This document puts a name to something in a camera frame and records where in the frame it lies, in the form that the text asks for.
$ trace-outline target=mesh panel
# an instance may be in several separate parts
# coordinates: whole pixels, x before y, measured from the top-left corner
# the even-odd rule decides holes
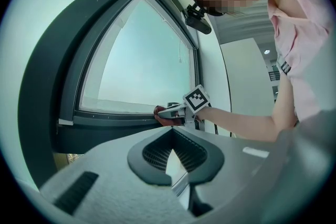
[[[142,154],[150,165],[165,172],[172,149],[189,173],[198,168],[207,158],[206,150],[203,147],[176,130],[162,135],[147,145]]]

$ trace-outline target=woman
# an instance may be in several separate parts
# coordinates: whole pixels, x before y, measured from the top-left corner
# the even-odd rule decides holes
[[[256,0],[195,0],[208,13],[234,13],[237,7],[249,6]],[[268,14],[275,30],[280,82],[278,98],[271,116],[238,115],[206,107],[197,113],[201,120],[248,139],[275,141],[278,133],[293,128],[321,109],[303,71],[318,53],[333,27],[333,9],[328,0],[268,0]],[[179,120],[167,120],[154,110],[163,125],[180,125]]]

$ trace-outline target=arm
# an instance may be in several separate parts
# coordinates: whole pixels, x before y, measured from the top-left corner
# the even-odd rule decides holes
[[[272,116],[248,116],[221,109],[205,107],[197,113],[201,120],[209,120],[218,126],[247,139],[275,141],[281,130],[294,127],[293,89],[285,74],[280,75],[279,93]]]

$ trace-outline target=headset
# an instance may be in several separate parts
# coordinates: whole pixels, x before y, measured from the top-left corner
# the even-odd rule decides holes
[[[197,0],[193,1],[195,1],[193,6],[188,5],[186,9],[182,10],[185,24],[208,35],[212,30],[210,24],[204,18],[204,14],[223,16],[225,13],[217,12],[214,7],[204,7]]]

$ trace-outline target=pink shirt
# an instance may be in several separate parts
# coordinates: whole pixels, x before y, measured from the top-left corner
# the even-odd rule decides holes
[[[297,0],[307,19],[293,18],[268,1],[268,14],[275,30],[275,44],[291,66],[287,76],[293,87],[295,111],[299,121],[317,114],[321,109],[303,78],[303,71],[319,52],[333,28],[333,8],[329,0]]]

